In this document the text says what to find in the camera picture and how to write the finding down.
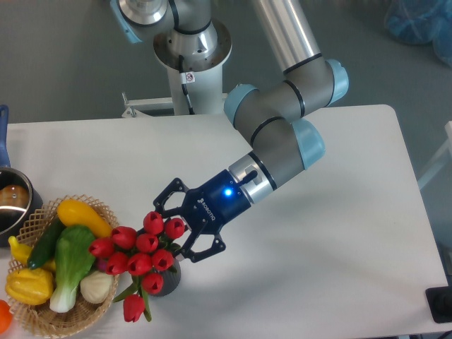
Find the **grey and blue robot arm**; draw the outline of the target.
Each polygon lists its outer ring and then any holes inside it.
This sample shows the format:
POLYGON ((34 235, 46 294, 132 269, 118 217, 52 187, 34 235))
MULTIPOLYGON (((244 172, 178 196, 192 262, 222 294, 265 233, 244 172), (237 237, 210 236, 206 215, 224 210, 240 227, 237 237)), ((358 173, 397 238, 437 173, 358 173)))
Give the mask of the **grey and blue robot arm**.
POLYGON ((126 100, 128 113, 171 107, 175 115, 225 114, 251 151, 195 189, 173 180, 154 200, 162 217, 181 217, 189 236, 175 252, 193 262, 225 249, 220 231, 238 215, 322 158, 325 145, 306 115, 342 98, 341 63, 324 59, 298 1, 255 1, 284 81, 269 91, 238 85, 222 91, 232 50, 209 1, 112 1, 132 43, 150 40, 167 69, 169 98, 126 100))

